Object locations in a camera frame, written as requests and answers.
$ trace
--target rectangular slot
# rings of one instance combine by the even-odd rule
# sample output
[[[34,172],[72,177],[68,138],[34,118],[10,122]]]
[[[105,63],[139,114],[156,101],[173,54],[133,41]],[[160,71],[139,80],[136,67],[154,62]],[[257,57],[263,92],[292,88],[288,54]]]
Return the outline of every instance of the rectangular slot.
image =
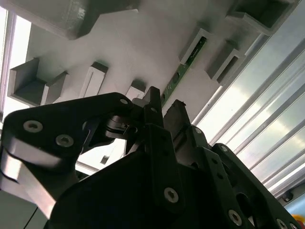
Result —
[[[234,56],[228,65],[224,68],[224,70],[220,73],[219,77],[217,78],[217,82],[221,83],[224,79],[225,76],[229,73],[229,71],[233,68],[233,66],[236,64],[238,61],[238,57]]]
[[[99,93],[108,67],[94,62],[88,69],[84,85],[81,89],[80,98],[95,96]]]
[[[199,53],[199,51],[201,50],[201,48],[205,44],[205,42],[206,42],[206,38],[205,37],[201,37],[200,40],[198,41],[198,43],[196,44],[194,50],[192,51],[190,57],[187,59],[187,61],[185,63],[186,65],[191,66],[191,64],[195,60],[197,54]]]

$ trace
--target black plastic part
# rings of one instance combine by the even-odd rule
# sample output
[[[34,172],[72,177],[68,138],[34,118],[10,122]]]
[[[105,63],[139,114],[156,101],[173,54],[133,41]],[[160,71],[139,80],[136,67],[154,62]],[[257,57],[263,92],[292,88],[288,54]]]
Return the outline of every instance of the black plastic part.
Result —
[[[1,152],[8,151],[31,168],[46,192],[51,184],[61,188],[48,177],[62,181],[61,177],[75,176],[81,152],[116,137],[127,139],[128,155],[119,161],[79,183],[60,183],[69,188],[56,198],[51,228],[278,229],[277,219],[300,228],[229,148],[207,143],[202,130],[191,125],[184,103],[175,101],[163,120],[160,91],[150,88],[144,100],[143,107],[136,106],[112,93],[18,111],[6,118]],[[23,123],[28,120],[41,122],[43,130],[26,132]],[[129,127],[137,131],[128,132]],[[61,134],[70,135],[74,144],[57,145]],[[167,187],[175,190],[177,202],[165,197]]]

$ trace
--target bolt head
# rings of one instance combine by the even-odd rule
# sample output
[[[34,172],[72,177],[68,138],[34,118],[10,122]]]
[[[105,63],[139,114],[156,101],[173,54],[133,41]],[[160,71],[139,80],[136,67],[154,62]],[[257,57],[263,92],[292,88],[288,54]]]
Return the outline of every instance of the bolt head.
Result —
[[[280,229],[288,229],[286,224],[281,219],[276,219],[276,222]]]
[[[228,152],[228,149],[225,146],[221,146],[220,148],[221,148],[222,151]]]
[[[38,133],[43,129],[43,125],[36,120],[29,120],[23,124],[23,129],[30,133]]]
[[[56,137],[56,144],[68,148],[74,144],[74,140],[69,135],[59,135]]]
[[[128,102],[127,102],[125,99],[120,99],[120,102],[121,102],[122,104],[128,104]]]
[[[236,211],[231,209],[229,210],[228,215],[230,217],[230,220],[237,226],[241,226],[243,224],[242,218]]]
[[[164,197],[167,201],[171,203],[177,203],[179,200],[178,193],[171,187],[164,189]]]
[[[200,130],[199,128],[195,127],[195,131],[196,131],[197,133],[201,134],[201,130]]]
[[[297,229],[296,225],[294,225],[292,223],[290,224],[290,226],[291,226],[292,229]]]

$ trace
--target cable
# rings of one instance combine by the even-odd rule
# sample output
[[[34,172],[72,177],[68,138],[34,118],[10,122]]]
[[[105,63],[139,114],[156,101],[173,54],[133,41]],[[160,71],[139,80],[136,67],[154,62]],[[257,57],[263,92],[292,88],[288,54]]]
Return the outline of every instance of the cable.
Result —
[[[29,218],[28,222],[26,223],[26,225],[24,226],[23,229],[26,229],[26,227],[28,226],[30,220],[33,218],[33,216],[35,215],[35,212],[37,211],[38,207],[36,207],[35,211],[33,212],[33,214],[31,215],[31,217]]]

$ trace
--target white ceiling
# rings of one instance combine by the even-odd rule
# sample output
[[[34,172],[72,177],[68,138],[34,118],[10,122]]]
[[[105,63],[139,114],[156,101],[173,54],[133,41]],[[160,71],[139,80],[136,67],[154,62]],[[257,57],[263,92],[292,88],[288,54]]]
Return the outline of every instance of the white ceiling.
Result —
[[[32,25],[27,59],[39,57],[38,76],[44,80],[63,71],[70,74],[60,100],[78,98],[94,61],[109,67],[100,94],[125,94],[134,79],[141,79],[147,89],[155,86],[162,93],[179,66],[180,52],[197,23],[203,22],[214,36],[164,107],[166,111],[175,99],[180,99],[187,104],[193,120],[219,87],[210,80],[205,67],[226,40],[245,52],[259,34],[225,17],[233,2],[142,0],[138,12],[101,15],[88,35],[74,41]]]

